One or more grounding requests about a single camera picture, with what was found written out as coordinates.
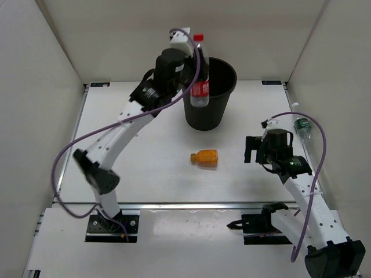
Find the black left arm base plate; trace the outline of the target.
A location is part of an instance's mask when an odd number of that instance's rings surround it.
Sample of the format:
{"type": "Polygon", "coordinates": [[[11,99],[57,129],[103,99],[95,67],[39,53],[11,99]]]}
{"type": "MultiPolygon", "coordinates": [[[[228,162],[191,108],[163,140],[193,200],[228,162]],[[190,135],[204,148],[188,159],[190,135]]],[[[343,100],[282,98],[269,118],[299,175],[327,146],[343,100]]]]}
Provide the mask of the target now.
{"type": "Polygon", "coordinates": [[[90,243],[137,243],[140,214],[121,212],[112,222],[100,213],[89,216],[86,227],[85,242],[90,243]]]}

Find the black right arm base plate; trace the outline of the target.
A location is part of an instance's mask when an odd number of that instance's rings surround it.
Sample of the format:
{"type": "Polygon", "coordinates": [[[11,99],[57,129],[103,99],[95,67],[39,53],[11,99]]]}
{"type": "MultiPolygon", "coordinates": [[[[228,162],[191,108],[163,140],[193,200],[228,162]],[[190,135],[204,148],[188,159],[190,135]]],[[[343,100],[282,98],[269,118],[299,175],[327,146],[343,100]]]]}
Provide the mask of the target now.
{"type": "Polygon", "coordinates": [[[270,216],[261,214],[242,214],[244,245],[292,245],[291,241],[271,225],[270,216]]]}

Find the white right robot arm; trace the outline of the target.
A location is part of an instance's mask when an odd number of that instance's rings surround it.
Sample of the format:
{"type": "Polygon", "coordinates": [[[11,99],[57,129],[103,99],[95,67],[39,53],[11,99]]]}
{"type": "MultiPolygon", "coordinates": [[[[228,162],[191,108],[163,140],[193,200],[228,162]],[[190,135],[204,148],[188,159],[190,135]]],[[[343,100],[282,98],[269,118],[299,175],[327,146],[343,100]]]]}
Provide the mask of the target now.
{"type": "Polygon", "coordinates": [[[332,214],[314,174],[302,156],[293,153],[293,133],[284,129],[266,130],[262,136],[247,136],[244,162],[252,152],[256,163],[276,174],[294,197],[304,219],[282,202],[262,206],[260,214],[242,215],[227,227],[242,230],[246,240],[268,238],[274,233],[286,237],[294,247],[290,260],[304,257],[310,277],[355,276],[366,250],[360,240],[353,240],[332,214]]]}

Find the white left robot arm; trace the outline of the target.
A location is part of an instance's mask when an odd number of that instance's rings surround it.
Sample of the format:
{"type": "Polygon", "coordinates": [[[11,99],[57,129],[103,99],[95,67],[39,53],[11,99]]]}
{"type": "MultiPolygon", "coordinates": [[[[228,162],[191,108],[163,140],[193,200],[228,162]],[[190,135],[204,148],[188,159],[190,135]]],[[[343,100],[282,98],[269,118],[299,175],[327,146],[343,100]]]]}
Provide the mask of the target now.
{"type": "Polygon", "coordinates": [[[169,104],[179,90],[191,84],[199,71],[199,56],[168,48],[157,57],[155,68],[149,70],[129,96],[118,116],[118,125],[101,135],[86,150],[76,149],[73,157],[90,184],[100,223],[109,232],[124,231],[121,209],[115,188],[120,177],[112,167],[131,139],[169,104]]]}

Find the clear bottle red label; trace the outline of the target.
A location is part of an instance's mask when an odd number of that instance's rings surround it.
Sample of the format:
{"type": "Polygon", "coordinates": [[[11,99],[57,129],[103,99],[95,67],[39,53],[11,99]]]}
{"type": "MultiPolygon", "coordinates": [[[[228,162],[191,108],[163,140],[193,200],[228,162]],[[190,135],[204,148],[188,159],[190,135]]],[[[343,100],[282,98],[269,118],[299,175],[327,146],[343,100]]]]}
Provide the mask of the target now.
{"type": "Polygon", "coordinates": [[[193,107],[206,107],[209,103],[209,55],[204,42],[204,34],[194,34],[194,42],[200,55],[200,72],[198,80],[191,89],[190,102],[193,107]]]}

